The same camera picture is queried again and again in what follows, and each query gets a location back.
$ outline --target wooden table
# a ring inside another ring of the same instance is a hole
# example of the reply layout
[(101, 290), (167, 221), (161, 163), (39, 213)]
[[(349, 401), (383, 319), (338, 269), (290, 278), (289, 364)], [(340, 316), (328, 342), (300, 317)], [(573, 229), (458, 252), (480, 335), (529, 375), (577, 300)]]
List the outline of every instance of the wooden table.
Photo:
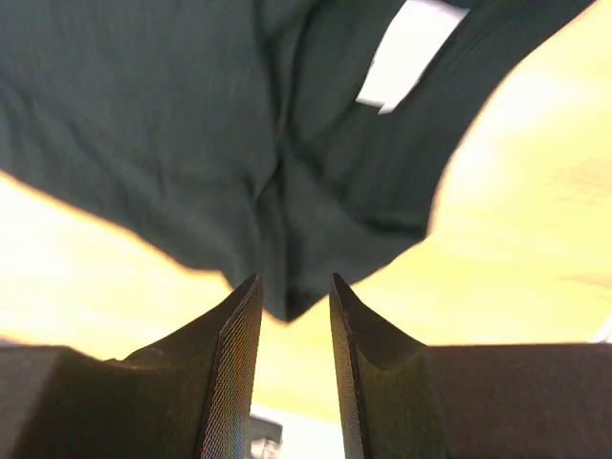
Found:
[[(457, 150), (418, 247), (357, 286), (428, 343), (587, 340), (612, 310), (612, 0), (529, 56)], [(123, 229), (0, 178), (0, 335), (125, 356), (216, 305)], [(339, 422), (327, 302), (264, 318), (253, 400)]]

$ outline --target folded garment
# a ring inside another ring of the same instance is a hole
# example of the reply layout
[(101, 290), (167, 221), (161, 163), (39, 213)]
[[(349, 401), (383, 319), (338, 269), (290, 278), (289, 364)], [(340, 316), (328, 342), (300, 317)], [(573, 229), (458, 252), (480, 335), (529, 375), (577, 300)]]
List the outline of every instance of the folded garment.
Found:
[(262, 273), (292, 320), (425, 237), (487, 97), (592, 0), (447, 0), (470, 12), (380, 115), (356, 98), (403, 3), (0, 0), (0, 170), (234, 287)]

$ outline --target black fabric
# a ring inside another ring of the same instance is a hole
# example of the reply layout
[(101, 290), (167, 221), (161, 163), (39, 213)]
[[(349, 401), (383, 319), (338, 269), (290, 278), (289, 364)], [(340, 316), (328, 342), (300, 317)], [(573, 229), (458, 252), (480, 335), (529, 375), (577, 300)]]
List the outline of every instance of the black fabric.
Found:
[(0, 457), (242, 459), (261, 313), (253, 276), (124, 361), (0, 348)]
[(337, 274), (330, 306), (346, 459), (612, 457), (612, 346), (427, 347)]
[(471, 11), (391, 114), (355, 98), (404, 0), (0, 0), (0, 170), (291, 320), (426, 235), (500, 80), (591, 0)]

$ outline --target cloth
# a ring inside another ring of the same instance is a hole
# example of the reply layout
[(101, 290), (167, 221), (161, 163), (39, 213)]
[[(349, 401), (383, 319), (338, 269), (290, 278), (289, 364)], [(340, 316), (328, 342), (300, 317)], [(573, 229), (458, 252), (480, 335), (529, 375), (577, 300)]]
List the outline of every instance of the cloth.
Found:
[(403, 0), (0, 0), (0, 170), (292, 320), (426, 235), (501, 79), (589, 0), (470, 13), (393, 110), (356, 102)]

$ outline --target white rectangular patch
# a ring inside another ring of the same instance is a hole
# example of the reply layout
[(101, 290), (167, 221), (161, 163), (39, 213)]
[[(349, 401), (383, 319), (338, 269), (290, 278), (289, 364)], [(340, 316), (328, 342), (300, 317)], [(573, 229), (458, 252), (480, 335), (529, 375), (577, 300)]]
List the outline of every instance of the white rectangular patch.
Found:
[(440, 0), (407, 0), (382, 38), (357, 102), (391, 112), (466, 14)]

